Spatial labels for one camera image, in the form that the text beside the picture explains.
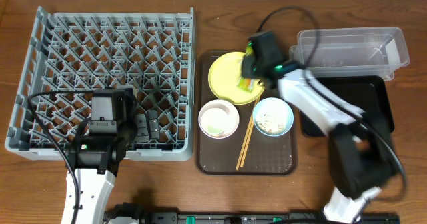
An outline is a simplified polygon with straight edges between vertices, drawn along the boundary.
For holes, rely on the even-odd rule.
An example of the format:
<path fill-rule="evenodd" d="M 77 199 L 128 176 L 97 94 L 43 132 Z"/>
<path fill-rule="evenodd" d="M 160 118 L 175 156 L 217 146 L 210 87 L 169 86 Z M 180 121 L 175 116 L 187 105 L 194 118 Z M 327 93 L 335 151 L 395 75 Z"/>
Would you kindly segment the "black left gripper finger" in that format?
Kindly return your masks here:
<path fill-rule="evenodd" d="M 147 127 L 149 129 L 150 139 L 159 139 L 160 132 L 157 111 L 149 110 L 147 112 Z"/>
<path fill-rule="evenodd" d="M 135 124 L 137 125 L 137 136 L 135 137 L 135 141 L 147 143 L 149 141 L 149 131 L 146 116 L 144 114 L 136 115 Z"/>

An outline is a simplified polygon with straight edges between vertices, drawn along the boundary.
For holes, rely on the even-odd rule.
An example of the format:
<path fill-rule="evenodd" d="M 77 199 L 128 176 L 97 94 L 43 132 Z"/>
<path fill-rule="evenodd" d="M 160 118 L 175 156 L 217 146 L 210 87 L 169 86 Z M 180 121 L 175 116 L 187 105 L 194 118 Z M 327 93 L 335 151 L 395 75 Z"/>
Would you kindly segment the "orange green snack wrapper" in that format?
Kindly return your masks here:
<path fill-rule="evenodd" d="M 257 79 L 248 79 L 240 77 L 238 79 L 237 88 L 241 89 L 242 91 L 252 92 L 257 82 Z"/>

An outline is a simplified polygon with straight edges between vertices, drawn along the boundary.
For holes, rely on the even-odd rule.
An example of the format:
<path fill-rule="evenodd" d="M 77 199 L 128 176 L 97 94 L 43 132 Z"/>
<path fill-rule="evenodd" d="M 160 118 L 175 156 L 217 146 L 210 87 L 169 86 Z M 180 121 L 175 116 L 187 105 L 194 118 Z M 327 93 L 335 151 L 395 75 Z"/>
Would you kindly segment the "light blue bowl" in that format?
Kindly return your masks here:
<path fill-rule="evenodd" d="M 294 124 L 294 112 L 282 99 L 268 97 L 255 105 L 252 119 L 258 131 L 268 137 L 289 132 Z"/>

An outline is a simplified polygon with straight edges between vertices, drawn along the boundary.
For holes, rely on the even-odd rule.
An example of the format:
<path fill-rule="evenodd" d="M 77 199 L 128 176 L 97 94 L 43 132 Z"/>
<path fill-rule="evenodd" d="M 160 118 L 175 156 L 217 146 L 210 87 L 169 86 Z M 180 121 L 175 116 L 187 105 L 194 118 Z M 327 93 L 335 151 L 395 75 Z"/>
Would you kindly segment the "pink bowl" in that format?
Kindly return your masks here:
<path fill-rule="evenodd" d="M 221 135 L 218 135 L 218 136 L 210 136 L 201 128 L 201 116 L 206 110 L 211 108 L 223 109 L 228 115 L 228 118 L 226 120 L 226 130 Z M 240 116 L 236 107 L 232 105 L 230 102 L 224 101 L 221 99 L 216 99 L 206 103 L 201 108 L 198 116 L 198 123 L 202 132 L 206 134 L 208 137 L 211 137 L 214 139 L 223 139 L 223 138 L 229 137 L 231 134 L 233 134 L 236 131 L 236 129 L 238 128 L 239 122 L 240 122 Z"/>

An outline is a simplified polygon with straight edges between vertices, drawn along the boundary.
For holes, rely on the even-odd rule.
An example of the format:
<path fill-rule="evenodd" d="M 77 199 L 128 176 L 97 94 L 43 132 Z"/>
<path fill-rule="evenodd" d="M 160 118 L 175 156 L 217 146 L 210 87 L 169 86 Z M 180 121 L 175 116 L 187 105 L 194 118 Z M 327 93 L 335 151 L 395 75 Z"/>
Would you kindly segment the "translucent white cup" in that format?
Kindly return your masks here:
<path fill-rule="evenodd" d="M 210 136 L 221 135 L 226 130 L 227 113 L 220 108 L 206 110 L 201 116 L 201 128 Z"/>

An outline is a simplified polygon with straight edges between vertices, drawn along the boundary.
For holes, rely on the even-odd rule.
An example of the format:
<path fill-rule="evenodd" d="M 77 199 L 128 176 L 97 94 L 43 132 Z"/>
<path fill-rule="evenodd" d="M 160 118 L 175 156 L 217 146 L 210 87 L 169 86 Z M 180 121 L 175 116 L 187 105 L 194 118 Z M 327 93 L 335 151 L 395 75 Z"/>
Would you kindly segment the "rice and peanut scraps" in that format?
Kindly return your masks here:
<path fill-rule="evenodd" d="M 270 135 L 278 135 L 286 128 L 286 124 L 279 117 L 269 114 L 258 115 L 256 117 L 256 125 L 262 132 Z"/>

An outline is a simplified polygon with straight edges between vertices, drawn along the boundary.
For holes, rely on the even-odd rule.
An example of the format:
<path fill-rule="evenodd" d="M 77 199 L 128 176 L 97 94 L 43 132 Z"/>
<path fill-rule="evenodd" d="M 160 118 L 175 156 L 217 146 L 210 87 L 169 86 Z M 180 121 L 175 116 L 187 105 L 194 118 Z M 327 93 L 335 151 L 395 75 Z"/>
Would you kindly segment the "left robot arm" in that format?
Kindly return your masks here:
<path fill-rule="evenodd" d="M 93 92 L 91 115 L 77 126 L 66 152 L 71 170 L 62 223 L 102 223 L 130 145 L 159 139 L 157 113 L 137 113 L 136 96 L 129 85 Z"/>

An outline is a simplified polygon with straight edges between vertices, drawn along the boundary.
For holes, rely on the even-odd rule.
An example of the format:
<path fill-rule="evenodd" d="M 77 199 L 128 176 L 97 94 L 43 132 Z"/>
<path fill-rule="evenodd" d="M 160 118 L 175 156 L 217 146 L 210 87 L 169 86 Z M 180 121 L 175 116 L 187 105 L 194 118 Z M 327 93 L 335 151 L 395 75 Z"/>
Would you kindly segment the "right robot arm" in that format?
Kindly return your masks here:
<path fill-rule="evenodd" d="M 242 77 L 260 80 L 314 122 L 328 138 L 335 185 L 323 208 L 329 223 L 356 223 L 389 178 L 403 173 L 381 114 L 369 114 L 323 86 L 306 65 L 286 59 L 271 31 L 248 39 Z"/>

